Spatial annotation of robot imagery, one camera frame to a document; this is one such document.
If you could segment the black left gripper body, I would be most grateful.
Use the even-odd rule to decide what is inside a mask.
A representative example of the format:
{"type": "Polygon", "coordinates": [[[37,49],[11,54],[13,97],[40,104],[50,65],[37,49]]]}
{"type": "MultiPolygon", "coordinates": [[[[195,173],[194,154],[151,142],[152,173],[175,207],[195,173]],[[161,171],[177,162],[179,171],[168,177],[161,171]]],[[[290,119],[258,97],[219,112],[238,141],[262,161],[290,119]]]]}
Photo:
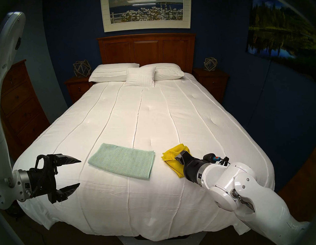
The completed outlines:
{"type": "Polygon", "coordinates": [[[27,171],[30,182],[30,198],[47,195],[51,202],[51,191],[56,189],[56,161],[53,154],[38,155],[34,168],[27,171]]]}

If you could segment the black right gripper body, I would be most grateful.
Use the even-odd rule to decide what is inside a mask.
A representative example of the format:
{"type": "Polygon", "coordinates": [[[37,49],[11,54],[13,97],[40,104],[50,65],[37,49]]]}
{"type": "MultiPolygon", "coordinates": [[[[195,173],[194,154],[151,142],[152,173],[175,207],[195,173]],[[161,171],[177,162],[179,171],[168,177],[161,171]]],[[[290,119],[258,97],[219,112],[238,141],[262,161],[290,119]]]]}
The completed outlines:
{"type": "Polygon", "coordinates": [[[187,180],[201,184],[202,174],[210,163],[198,158],[183,158],[183,173],[187,180]]]}

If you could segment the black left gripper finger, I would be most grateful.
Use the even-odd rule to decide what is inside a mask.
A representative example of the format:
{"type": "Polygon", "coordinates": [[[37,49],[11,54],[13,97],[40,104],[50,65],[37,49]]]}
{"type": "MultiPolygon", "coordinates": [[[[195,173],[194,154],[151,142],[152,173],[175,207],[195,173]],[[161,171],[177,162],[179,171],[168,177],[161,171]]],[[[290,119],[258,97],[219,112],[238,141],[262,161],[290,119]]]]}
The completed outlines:
{"type": "Polygon", "coordinates": [[[81,161],[73,158],[71,156],[66,156],[63,154],[56,154],[56,166],[62,166],[62,165],[70,165],[75,163],[80,163],[81,161]]]}
{"type": "Polygon", "coordinates": [[[68,199],[70,195],[72,195],[76,189],[80,186],[80,183],[63,187],[59,190],[55,189],[51,191],[51,203],[54,204],[56,202],[62,202],[68,199]]]}

